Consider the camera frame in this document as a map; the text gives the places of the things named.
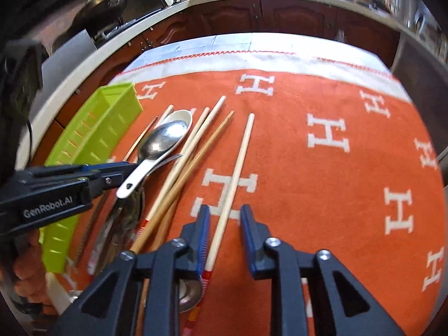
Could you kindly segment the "person's left hand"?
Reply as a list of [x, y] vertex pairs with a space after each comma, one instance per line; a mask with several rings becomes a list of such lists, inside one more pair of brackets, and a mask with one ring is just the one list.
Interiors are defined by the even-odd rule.
[[39, 243], [38, 229], [29, 233], [29, 244], [17, 257], [13, 271], [17, 276], [16, 293], [32, 304], [42, 304], [45, 315], [56, 316], [57, 312], [48, 297], [46, 268], [42, 261], [42, 246]]

